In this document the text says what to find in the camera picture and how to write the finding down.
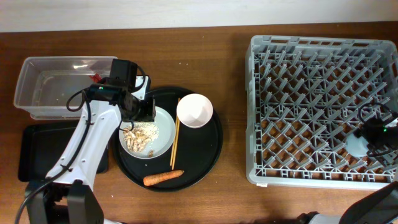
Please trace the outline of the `rice and nut shell scraps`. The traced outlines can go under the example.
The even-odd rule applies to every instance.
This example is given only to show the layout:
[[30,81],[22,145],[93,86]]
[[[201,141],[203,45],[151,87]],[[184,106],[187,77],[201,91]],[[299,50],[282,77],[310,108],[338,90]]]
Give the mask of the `rice and nut shell scraps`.
[[130,155],[136,158],[152,158],[152,146],[159,137],[159,128],[154,123],[122,123],[121,143]]

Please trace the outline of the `light blue cup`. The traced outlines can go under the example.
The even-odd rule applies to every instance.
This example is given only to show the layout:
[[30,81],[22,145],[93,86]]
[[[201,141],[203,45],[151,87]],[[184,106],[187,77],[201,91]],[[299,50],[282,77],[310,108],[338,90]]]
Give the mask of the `light blue cup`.
[[346,151],[354,157],[367,156],[367,152],[369,151],[367,145],[368,141],[359,131],[353,132],[347,136],[345,140]]

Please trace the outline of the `grey round plate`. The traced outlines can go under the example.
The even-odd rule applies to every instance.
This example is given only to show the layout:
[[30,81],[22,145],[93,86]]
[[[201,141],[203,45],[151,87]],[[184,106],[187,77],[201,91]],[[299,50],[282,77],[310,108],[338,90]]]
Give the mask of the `grey round plate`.
[[[159,137],[155,140],[155,143],[152,144],[152,146],[154,146],[155,149],[155,156],[148,159],[159,157],[160,155],[167,152],[169,148],[172,146],[172,143],[175,139],[175,122],[174,119],[171,117],[171,115],[169,115],[169,113],[166,110],[158,106],[155,107],[155,113],[156,115],[154,122],[145,122],[145,123],[154,123],[159,128]],[[121,130],[119,131],[118,135],[122,148],[127,152],[127,150],[124,148],[124,146],[121,143]]]

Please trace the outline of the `red snack wrapper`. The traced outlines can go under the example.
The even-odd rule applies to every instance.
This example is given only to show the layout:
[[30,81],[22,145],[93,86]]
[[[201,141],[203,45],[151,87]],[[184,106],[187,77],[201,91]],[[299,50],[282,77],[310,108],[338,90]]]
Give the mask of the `red snack wrapper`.
[[95,75],[90,75],[89,78],[94,83],[103,83],[103,78],[98,73],[96,73]]

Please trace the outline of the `orange carrot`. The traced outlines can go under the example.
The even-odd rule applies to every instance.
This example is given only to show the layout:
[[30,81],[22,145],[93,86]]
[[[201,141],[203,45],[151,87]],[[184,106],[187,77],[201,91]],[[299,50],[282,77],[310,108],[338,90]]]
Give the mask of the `orange carrot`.
[[144,177],[143,183],[145,186],[156,185],[166,180],[180,177],[184,173],[183,170],[173,170],[170,172],[164,172],[160,174],[148,175]]

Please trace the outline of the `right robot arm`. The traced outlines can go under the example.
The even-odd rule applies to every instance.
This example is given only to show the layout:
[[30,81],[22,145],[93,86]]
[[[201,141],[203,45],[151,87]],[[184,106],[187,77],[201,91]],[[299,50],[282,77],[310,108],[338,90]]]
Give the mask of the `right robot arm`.
[[[371,118],[346,138],[346,150],[352,156],[381,157],[397,149],[397,126],[390,121]],[[397,179],[352,204],[340,217],[318,212],[303,213],[295,223],[362,224],[390,223],[397,219]]]

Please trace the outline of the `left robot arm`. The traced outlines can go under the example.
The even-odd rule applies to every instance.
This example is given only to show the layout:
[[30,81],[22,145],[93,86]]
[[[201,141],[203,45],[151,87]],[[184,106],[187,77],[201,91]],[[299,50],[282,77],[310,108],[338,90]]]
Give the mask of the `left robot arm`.
[[15,217],[31,223],[109,223],[93,187],[104,150],[122,123],[153,122],[150,78],[136,63],[114,59],[108,77],[78,92],[81,116],[71,139],[43,181],[29,182]]

